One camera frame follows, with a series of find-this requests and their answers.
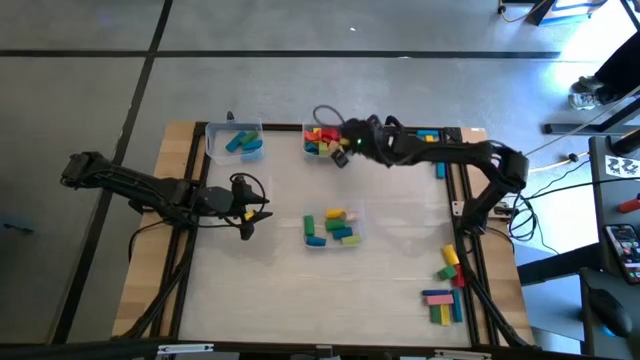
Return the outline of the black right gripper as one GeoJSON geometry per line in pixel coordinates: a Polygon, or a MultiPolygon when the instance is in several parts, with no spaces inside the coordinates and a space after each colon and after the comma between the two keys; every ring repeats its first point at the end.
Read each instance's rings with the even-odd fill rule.
{"type": "MultiPolygon", "coordinates": [[[[396,157],[389,147],[390,136],[378,117],[364,120],[351,118],[347,121],[347,152],[373,161],[395,161],[396,157]]],[[[344,168],[349,163],[348,156],[342,150],[335,150],[332,160],[338,168],[344,168]]]]}

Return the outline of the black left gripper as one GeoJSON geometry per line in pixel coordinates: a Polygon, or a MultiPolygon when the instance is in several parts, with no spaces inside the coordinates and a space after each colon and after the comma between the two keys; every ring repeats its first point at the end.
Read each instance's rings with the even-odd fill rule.
{"type": "Polygon", "coordinates": [[[222,187],[206,187],[197,195],[197,214],[218,218],[240,218],[240,237],[250,239],[255,231],[255,224],[273,215],[272,212],[247,212],[247,205],[265,205],[269,199],[256,195],[247,197],[245,193],[227,190],[222,187]]]}

